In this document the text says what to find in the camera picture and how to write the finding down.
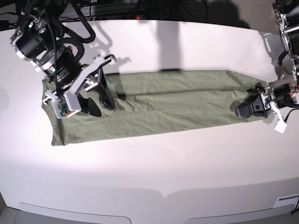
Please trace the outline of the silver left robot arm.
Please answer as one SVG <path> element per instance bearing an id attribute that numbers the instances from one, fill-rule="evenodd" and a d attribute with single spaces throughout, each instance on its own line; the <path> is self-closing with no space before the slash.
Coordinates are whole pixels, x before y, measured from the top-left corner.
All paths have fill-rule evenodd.
<path id="1" fill-rule="evenodd" d="M 285 84 L 279 81 L 258 86 L 254 95 L 249 96 L 235 110 L 240 118 L 250 116 L 268 117 L 268 112 L 274 110 L 271 103 L 278 109 L 285 107 L 298 109 L 299 101 L 299 2 L 297 0 L 277 0 L 273 5 L 274 14 L 278 21 L 279 36 L 284 51 L 278 57 L 278 65 L 283 65 L 285 56 L 293 63 L 292 80 Z"/>

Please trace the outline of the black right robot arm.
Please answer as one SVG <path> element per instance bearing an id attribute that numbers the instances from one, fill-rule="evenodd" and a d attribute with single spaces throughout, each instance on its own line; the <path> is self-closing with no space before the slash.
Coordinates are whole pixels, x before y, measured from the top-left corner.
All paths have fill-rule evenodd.
<path id="1" fill-rule="evenodd" d="M 17 56 L 30 62 L 55 84 L 44 92 L 44 104 L 51 103 L 58 119 L 79 112 L 101 116 L 101 108 L 113 110 L 114 100 L 107 86 L 103 67 L 115 60 L 114 55 L 93 58 L 81 64 L 84 44 L 95 40 L 95 32 L 73 0 L 17 0 L 18 20 L 10 43 Z M 89 33 L 83 38 L 62 24 L 59 17 L 72 5 Z"/>

